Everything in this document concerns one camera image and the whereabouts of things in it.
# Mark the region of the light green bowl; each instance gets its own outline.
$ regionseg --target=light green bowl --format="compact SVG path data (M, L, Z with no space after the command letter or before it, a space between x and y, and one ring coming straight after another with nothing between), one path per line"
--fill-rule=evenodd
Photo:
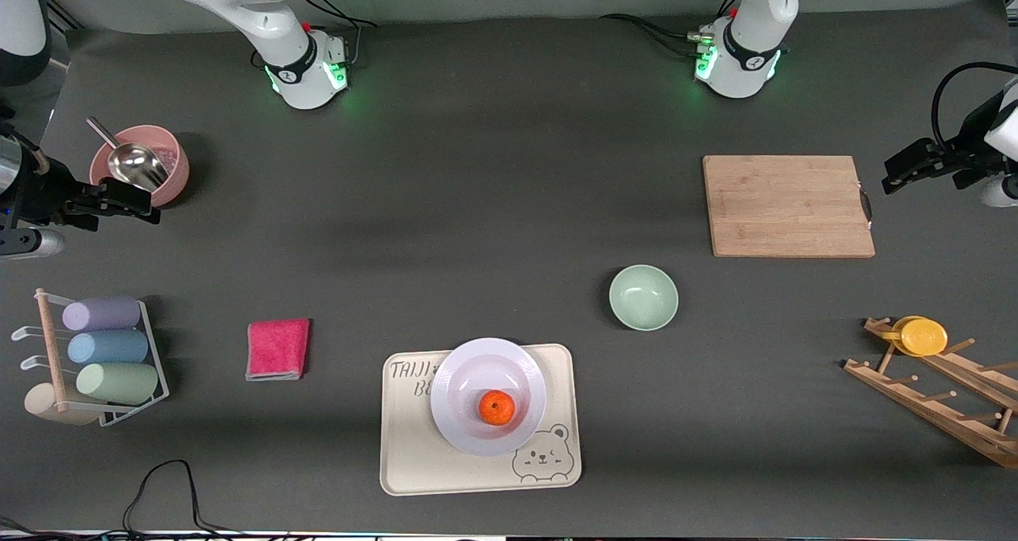
M633 330L658 330L679 310L679 291L665 271L633 265L619 271L608 289L615 316Z

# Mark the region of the pink towel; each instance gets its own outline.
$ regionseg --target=pink towel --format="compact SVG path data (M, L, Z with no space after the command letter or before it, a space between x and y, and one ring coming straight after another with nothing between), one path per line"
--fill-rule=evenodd
M250 324L244 378L248 382L299 380L304 375L310 323L303 318Z

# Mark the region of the orange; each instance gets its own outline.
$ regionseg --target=orange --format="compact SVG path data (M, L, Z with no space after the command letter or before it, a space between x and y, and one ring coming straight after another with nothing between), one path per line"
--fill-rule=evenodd
M477 413L487 424L505 426L512 422L512 417L516 414L516 402L502 390L489 390L480 396Z

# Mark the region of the dark gray tabletop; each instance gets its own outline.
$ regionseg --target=dark gray tabletop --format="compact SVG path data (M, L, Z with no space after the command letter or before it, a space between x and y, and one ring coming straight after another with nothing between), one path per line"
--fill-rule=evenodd
M42 345L8 343L3 515L114 527L150 466L185 457L205 517L248 530L1013 539L1018 473L837 366L881 350L858 319L906 314L976 337L973 360L1015 359L1018 211L949 179L880 192L883 161L929 133L947 70L1011 61L1002 5L806 14L789 42L772 84L736 102L622 22L385 26L364 33L349 93L298 112L237 34L73 38L48 153L86 177L88 114L160 124L192 182L159 226L106 220L67 231L58 257L0 266L0 326L37 320L37 286L149 296L173 395L112 428L47 423L21 408L45 374L17 368ZM1006 80L959 77L945 130ZM876 257L713 257L703 154L851 154ZM665 330L607 311L608 280L635 263L678 284ZM244 382L247 324L294 317L315 321L305 378ZM389 497L386 357L479 336L572 350L582 478ZM190 528L179 473L148 494L138 527Z

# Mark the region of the bear drawing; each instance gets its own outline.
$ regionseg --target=bear drawing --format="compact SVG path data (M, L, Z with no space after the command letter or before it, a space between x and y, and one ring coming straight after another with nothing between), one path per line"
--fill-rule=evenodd
M520 483L566 481L572 471L572 453L566 445L569 430L556 424L546 432L534 432L530 441L516 450L512 458L512 471L520 478Z

